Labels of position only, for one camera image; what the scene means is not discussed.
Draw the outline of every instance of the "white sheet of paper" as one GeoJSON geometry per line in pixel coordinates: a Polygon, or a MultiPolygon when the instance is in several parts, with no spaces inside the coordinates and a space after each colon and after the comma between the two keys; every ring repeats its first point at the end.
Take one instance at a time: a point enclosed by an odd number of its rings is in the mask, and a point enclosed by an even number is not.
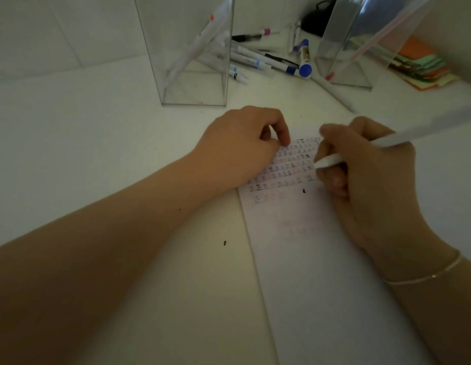
{"type": "Polygon", "coordinates": [[[336,219],[312,167],[318,129],[292,140],[239,187],[280,365],[436,363],[336,219]]]}

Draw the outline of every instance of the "bracelet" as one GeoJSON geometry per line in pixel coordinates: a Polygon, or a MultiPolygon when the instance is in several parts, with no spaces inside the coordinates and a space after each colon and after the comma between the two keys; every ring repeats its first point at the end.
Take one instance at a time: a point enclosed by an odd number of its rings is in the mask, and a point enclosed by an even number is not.
{"type": "Polygon", "coordinates": [[[389,284],[390,286],[409,286],[411,284],[419,284],[419,283],[427,282],[429,280],[438,278],[439,276],[442,276],[442,275],[446,274],[448,271],[453,269],[455,266],[457,266],[462,261],[462,257],[463,257],[462,253],[460,251],[458,251],[457,258],[449,266],[447,266],[445,269],[440,270],[439,272],[437,272],[435,274],[432,274],[431,276],[424,276],[422,278],[404,280],[404,281],[401,281],[401,282],[391,282],[391,281],[386,280],[386,279],[383,279],[383,281],[386,282],[387,284],[389,284]]]}

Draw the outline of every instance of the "person's left hand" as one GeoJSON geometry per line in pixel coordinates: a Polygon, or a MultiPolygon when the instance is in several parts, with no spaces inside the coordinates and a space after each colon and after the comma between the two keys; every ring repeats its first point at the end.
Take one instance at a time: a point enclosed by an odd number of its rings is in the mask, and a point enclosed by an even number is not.
{"type": "Polygon", "coordinates": [[[246,106],[229,110],[208,126],[191,153],[216,177],[222,191],[236,188],[268,166],[279,147],[290,143],[288,127],[277,109],[246,106]],[[271,138],[272,126],[278,139],[271,138]]]}

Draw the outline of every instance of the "transparent pen holder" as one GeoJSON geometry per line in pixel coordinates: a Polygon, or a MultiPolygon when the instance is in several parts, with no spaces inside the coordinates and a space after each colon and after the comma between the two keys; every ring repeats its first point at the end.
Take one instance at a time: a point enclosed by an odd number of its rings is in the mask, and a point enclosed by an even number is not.
{"type": "Polygon", "coordinates": [[[315,64],[331,83],[372,89],[433,0],[337,0],[315,64]]]}
{"type": "Polygon", "coordinates": [[[233,0],[135,0],[162,105],[227,104],[233,0]]]}

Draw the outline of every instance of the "white wall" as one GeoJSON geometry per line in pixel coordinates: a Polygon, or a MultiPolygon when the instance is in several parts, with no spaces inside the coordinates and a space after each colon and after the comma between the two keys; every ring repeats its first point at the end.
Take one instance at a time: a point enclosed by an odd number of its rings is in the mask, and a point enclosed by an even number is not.
{"type": "Polygon", "coordinates": [[[471,82],[471,0],[437,0],[416,35],[437,49],[471,82]]]}
{"type": "MultiPolygon", "coordinates": [[[[317,1],[236,0],[234,31],[279,28],[317,1]]],[[[145,53],[134,0],[0,0],[0,82],[145,53]]]]}

